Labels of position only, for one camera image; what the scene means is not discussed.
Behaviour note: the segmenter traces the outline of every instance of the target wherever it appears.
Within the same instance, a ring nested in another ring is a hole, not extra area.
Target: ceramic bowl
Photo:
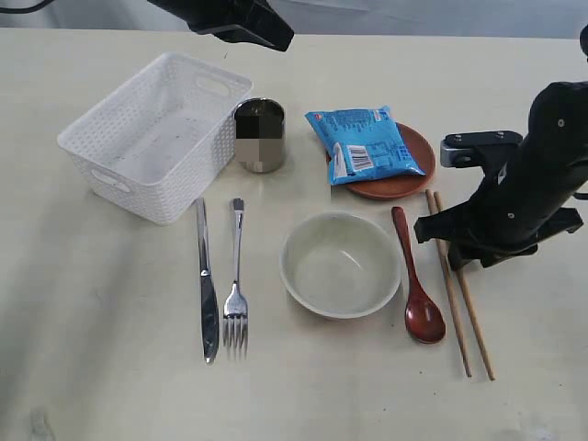
[[[353,319],[382,308],[401,281],[401,259],[389,235],[368,220],[324,213],[287,238],[279,258],[289,294],[325,317]]]

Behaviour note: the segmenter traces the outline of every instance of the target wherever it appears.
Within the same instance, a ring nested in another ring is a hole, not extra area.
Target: cable
[[[31,7],[0,7],[0,14],[30,14],[40,11],[43,7],[50,5],[55,0],[43,0]]]

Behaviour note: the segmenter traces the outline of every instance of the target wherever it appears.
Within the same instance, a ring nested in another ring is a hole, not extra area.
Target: wooden spoon
[[[441,311],[424,292],[414,268],[411,238],[404,210],[401,207],[392,208],[392,220],[401,241],[404,260],[408,268],[409,293],[404,312],[406,330],[422,343],[437,343],[445,336],[445,322]]]

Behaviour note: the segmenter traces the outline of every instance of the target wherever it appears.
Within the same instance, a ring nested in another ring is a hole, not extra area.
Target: white table surface
[[[231,163],[205,193],[220,302],[232,280],[227,202],[246,201],[246,363],[222,351],[213,367],[202,360],[194,211],[168,227],[139,219],[92,194],[56,145],[163,51],[244,74],[287,112],[279,171]],[[406,283],[372,316],[326,321],[287,296],[277,270],[288,232],[315,213],[356,213],[394,234],[391,203],[329,188],[305,112],[390,104],[435,150],[450,132],[525,133],[541,89],[588,77],[577,41],[297,36],[277,53],[189,33],[0,29],[0,57],[0,439],[29,439],[38,405],[59,441],[588,439],[588,229],[468,267],[494,382],[462,308],[465,378],[434,242],[413,238],[447,319],[439,345],[405,332]],[[451,206],[480,178],[439,167],[431,187]],[[398,204],[411,224],[427,214],[423,195]]]

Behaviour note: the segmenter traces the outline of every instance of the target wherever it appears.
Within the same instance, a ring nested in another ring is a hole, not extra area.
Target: wooden plate
[[[435,154],[431,145],[418,131],[401,123],[396,123],[396,125],[406,147],[425,175],[400,175],[377,181],[352,182],[345,184],[349,191],[364,198],[389,200],[416,193],[431,180],[435,174]]]

